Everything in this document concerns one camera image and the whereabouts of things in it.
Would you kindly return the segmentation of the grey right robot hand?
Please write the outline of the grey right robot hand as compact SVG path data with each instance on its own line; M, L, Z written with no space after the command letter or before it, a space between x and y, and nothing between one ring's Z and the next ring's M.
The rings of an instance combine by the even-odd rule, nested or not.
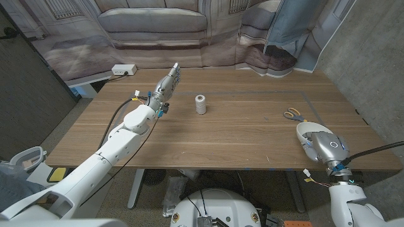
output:
M326 172L330 178L337 181L347 181L352 177L352 171L342 164L348 157L349 151L342 140L330 132L306 132L303 135L305 141L302 144L306 155L313 161L326 166Z

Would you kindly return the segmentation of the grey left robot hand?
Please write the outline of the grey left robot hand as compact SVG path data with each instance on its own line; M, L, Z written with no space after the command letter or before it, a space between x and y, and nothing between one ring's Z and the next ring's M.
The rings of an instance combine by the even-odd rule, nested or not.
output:
M170 69L168 75L163 77L156 85L155 90L148 98L146 105L157 111L166 103L173 95L176 86L181 81L181 69L179 63L176 62Z

